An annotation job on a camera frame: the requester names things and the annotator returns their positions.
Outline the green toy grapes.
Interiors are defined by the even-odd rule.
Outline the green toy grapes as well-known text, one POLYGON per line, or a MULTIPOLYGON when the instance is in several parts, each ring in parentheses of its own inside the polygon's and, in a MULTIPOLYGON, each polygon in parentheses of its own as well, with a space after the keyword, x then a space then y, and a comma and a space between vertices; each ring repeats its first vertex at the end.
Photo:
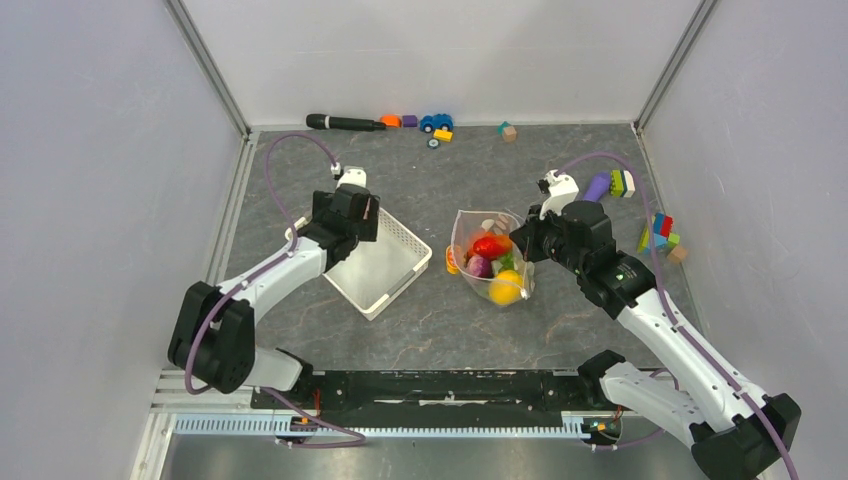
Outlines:
POLYGON ((515 262, 514 262, 514 257, 513 257, 512 252, 506 253, 506 254, 498 257, 496 259, 496 262, 498 263, 498 269, 497 269, 498 274, 500 274, 502 271, 508 271, 508 270, 514 271, 515 270, 515 262))

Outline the red orange toy chili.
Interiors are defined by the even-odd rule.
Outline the red orange toy chili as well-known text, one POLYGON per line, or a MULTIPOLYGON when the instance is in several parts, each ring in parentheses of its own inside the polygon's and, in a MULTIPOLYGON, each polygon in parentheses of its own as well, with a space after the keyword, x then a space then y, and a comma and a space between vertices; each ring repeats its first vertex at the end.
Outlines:
POLYGON ((494 235, 484 236, 477 239, 470 249, 471 254, 480 255, 489 260, 495 260, 498 257, 502 256, 497 251, 497 246, 494 245, 492 242, 493 236, 494 235))

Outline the clear zip top bag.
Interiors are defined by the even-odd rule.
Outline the clear zip top bag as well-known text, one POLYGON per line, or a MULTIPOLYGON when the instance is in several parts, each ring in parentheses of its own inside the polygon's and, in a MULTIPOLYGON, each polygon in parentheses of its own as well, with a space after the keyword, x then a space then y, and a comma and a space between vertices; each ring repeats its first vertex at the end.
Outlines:
MULTIPOLYGON (((499 211, 460 210, 455 218, 451 236, 451 243, 449 246, 452 246, 454 249, 454 258, 460 270, 460 273, 457 275, 461 276, 461 278, 463 278, 466 284, 477 295, 491 303, 493 302, 488 297, 488 287, 494 277, 498 274, 498 263, 496 262, 496 259, 490 260, 493 268, 492 278, 475 278, 466 272, 466 263, 468 259, 473 256, 470 252, 470 249, 473 243, 481 237, 499 234, 506 234, 509 236, 509 233, 517 229, 519 226, 520 222, 517 217, 510 213, 499 211), (481 229, 480 225, 483 220, 489 218, 493 218, 496 221, 497 226, 494 231, 485 232, 481 229)), ((534 266, 523 259, 521 252, 518 250, 514 243, 512 253, 515 262, 515 271, 521 274, 524 279, 523 299, 515 302, 518 303, 529 299, 533 293, 533 289, 535 287, 533 279, 534 266)))

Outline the yellow toy lemon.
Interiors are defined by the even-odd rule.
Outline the yellow toy lemon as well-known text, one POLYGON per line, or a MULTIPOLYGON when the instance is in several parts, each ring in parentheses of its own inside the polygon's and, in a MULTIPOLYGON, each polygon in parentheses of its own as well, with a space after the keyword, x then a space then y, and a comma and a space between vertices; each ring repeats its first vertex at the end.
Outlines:
POLYGON ((489 299, 499 306, 508 306, 522 300, 523 292, 523 276, 515 270, 500 271, 488 287, 489 299))

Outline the purple toy onion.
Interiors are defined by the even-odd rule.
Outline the purple toy onion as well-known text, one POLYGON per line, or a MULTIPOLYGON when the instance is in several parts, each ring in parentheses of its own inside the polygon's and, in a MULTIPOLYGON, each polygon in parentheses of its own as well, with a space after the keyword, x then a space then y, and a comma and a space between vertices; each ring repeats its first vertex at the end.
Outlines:
POLYGON ((490 279, 493 277, 492 263, 483 256, 473 255, 466 263, 466 272, 475 278, 490 279))

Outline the orange toy pumpkin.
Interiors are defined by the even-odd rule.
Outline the orange toy pumpkin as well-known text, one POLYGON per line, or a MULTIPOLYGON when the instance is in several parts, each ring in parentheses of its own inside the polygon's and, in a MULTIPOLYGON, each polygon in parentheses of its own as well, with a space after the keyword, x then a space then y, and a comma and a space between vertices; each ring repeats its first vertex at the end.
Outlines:
POLYGON ((494 235, 492 237, 492 242, 497 246, 497 251, 500 255, 511 252, 513 249, 513 242, 506 234, 494 235))

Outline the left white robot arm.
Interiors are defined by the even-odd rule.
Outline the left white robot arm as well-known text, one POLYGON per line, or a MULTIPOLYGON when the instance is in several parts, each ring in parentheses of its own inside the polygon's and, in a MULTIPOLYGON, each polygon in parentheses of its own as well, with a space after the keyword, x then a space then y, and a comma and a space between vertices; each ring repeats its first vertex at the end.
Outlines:
POLYGON ((377 239, 380 198, 342 184, 316 191, 312 218, 292 230, 286 246, 221 285, 198 281, 182 301, 167 350, 184 372, 188 393, 229 394, 242 386, 275 390, 290 407, 306 405, 314 381, 306 362, 256 343, 258 322, 302 285, 329 272, 363 242, 377 239))

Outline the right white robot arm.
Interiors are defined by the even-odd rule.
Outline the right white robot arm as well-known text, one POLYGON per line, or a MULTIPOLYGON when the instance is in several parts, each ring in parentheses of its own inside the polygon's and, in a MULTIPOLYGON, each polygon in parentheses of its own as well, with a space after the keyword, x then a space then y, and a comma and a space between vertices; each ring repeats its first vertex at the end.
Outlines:
POLYGON ((767 394, 708 344, 655 274, 617 248, 600 204, 575 201, 560 213, 533 205, 510 238, 526 260, 551 260, 572 272, 587 300, 634 334, 678 382, 663 383, 606 350, 578 369, 585 405, 610 402, 653 422, 684 444, 710 479, 754 479, 777 461, 797 478, 789 450, 799 405, 787 394, 767 394))

